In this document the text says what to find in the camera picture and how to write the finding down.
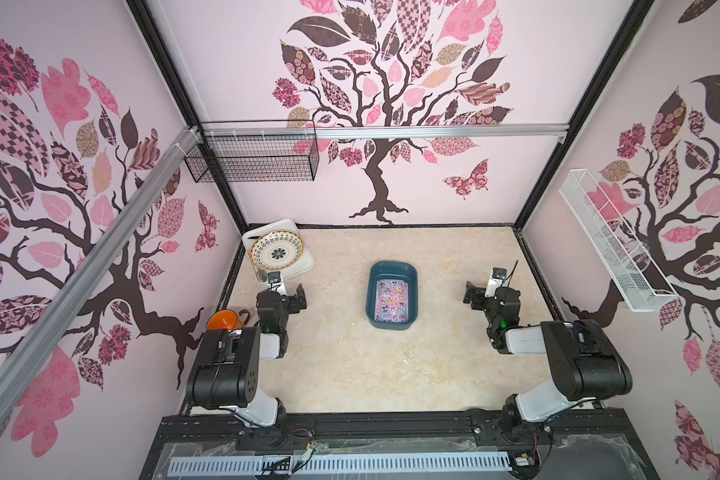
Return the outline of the teal plastic storage box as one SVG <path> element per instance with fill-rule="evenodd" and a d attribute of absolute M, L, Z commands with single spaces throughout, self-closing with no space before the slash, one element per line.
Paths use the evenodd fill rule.
<path fill-rule="evenodd" d="M 370 269 L 365 313 L 378 329 L 407 330 L 418 317 L 418 272 L 411 264 L 379 261 Z"/>

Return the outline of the aluminium rail left wall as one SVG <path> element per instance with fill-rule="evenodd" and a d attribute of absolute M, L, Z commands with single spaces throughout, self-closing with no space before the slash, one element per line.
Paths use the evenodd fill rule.
<path fill-rule="evenodd" d="M 148 208 L 180 167 L 186 153 L 199 142 L 197 126 L 189 126 L 178 134 L 144 184 L 134 192 L 112 225 L 94 245 L 82 265 L 1 365 L 0 426 L 77 317 L 83 304 L 91 297 L 104 277 L 106 268 L 115 260 L 117 252 L 134 234 Z"/>

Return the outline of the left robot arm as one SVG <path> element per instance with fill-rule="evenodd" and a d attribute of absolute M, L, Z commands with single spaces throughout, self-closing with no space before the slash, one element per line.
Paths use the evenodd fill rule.
<path fill-rule="evenodd" d="M 260 362 L 285 356 L 289 317 L 306 308 L 301 285 L 293 295 L 265 290 L 257 295 L 256 325 L 206 331 L 186 386 L 188 414 L 232 414 L 252 428 L 279 423 L 285 415 L 284 406 L 258 387 Z"/>

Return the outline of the white square tray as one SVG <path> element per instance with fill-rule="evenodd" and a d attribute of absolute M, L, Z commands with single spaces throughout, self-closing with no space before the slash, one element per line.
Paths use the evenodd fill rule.
<path fill-rule="evenodd" d="M 248 261 L 258 284 L 267 286 L 267 275 L 279 272 L 287 280 L 311 270 L 315 258 L 292 219 L 282 219 L 242 235 Z"/>

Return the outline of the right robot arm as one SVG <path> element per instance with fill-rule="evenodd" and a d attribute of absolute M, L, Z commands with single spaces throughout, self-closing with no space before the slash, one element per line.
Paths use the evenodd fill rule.
<path fill-rule="evenodd" d="M 629 368 L 594 320 L 519 323 L 520 292 L 502 285 L 481 288 L 468 282 L 463 302 L 482 312 L 491 346 L 502 355 L 540 355 L 550 377 L 513 394 L 502 407 L 499 428 L 511 433 L 541 424 L 588 402 L 626 395 L 633 387 Z"/>

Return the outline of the aluminium rail back wall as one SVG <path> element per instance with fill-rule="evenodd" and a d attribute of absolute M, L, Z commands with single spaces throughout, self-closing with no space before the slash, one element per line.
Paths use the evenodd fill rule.
<path fill-rule="evenodd" d="M 233 136 L 253 135 L 259 137 L 304 135 L 318 140 L 364 140 L 364 139 L 434 139 L 434 138 L 487 138 L 487 137 L 565 137 L 569 130 L 566 124 L 497 124 L 497 125 L 447 125 L 447 126 L 381 126 L 381 127 L 336 127 L 336 128 L 264 128 L 251 126 L 242 128 L 237 124 L 210 124 L 204 126 L 207 135 Z"/>

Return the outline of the patterned ceramic plate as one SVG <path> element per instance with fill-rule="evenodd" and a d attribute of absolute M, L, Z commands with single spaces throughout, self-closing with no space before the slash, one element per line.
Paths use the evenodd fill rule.
<path fill-rule="evenodd" d="M 249 250 L 254 267 L 266 271 L 281 271 L 300 260 L 305 244 L 298 233 L 288 230 L 268 232 L 258 238 Z"/>

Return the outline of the orange mug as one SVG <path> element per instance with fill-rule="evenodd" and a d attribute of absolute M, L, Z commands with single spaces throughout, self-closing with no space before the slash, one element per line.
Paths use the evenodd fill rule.
<path fill-rule="evenodd" d="M 214 313 L 206 324 L 207 330 L 235 331 L 245 328 L 250 321 L 251 314 L 247 309 L 240 311 L 220 310 Z"/>

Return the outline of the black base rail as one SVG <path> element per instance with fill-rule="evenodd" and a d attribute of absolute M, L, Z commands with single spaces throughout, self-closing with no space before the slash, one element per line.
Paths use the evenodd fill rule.
<path fill-rule="evenodd" d="M 512 470 L 482 473 L 168 478 L 174 457 L 505 452 Z M 269 428 L 230 415 L 164 418 L 144 479 L 654 479 L 657 471 L 620 409 L 579 409 L 504 434 L 495 411 L 288 414 Z"/>

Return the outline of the aluminium rail wall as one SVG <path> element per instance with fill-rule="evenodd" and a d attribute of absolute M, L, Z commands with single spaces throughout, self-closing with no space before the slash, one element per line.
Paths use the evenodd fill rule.
<path fill-rule="evenodd" d="M 318 140 L 364 140 L 364 139 L 434 139 L 434 138 L 487 138 L 487 137 L 565 137 L 569 130 L 566 124 L 497 124 L 497 125 L 447 125 L 447 126 L 381 126 L 381 127 L 336 127 L 336 128 L 264 128 L 251 126 L 242 128 L 237 124 L 210 124 L 204 126 L 207 135 L 233 136 L 253 135 L 259 137 L 304 135 Z"/>
<path fill-rule="evenodd" d="M 94 245 L 82 265 L 1 365 L 0 426 L 77 317 L 83 304 L 91 297 L 104 277 L 106 268 L 115 260 L 117 252 L 134 234 L 148 208 L 180 167 L 186 153 L 199 142 L 197 126 L 189 126 L 178 134 L 144 184 L 134 192 L 112 225 Z"/>

